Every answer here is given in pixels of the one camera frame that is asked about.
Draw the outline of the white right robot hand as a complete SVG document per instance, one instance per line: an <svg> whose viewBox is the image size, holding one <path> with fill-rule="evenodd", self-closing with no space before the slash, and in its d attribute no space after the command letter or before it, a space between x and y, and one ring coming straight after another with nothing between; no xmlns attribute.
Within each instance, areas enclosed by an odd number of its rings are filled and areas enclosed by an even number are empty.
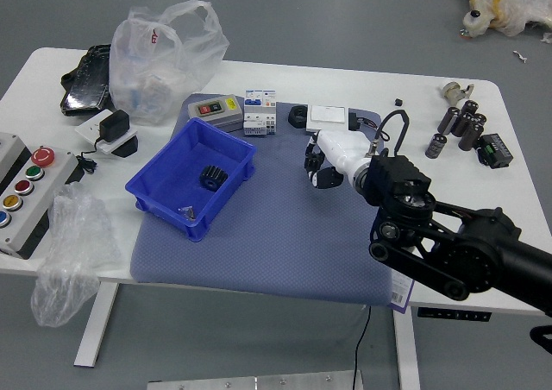
<svg viewBox="0 0 552 390"><path fill-rule="evenodd" d="M357 191L364 188L379 142L360 131L320 130L310 137L304 154L304 169L318 189L338 187L345 179Z"/></svg>

